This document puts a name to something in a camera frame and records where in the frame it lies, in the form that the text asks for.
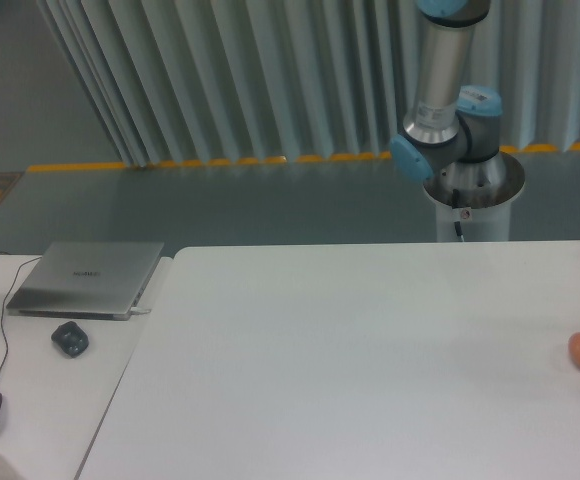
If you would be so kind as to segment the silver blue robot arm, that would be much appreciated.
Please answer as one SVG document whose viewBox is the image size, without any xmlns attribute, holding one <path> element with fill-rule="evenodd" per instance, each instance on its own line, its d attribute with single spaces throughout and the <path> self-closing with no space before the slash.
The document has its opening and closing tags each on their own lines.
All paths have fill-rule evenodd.
<svg viewBox="0 0 580 480">
<path fill-rule="evenodd" d="M 489 1 L 418 1 L 424 25 L 417 87 L 403 120 L 403 133 L 390 140 L 398 169 L 416 182 L 455 162 L 477 163 L 498 152 L 502 114 L 497 92 L 460 95 L 468 51 Z"/>
</svg>

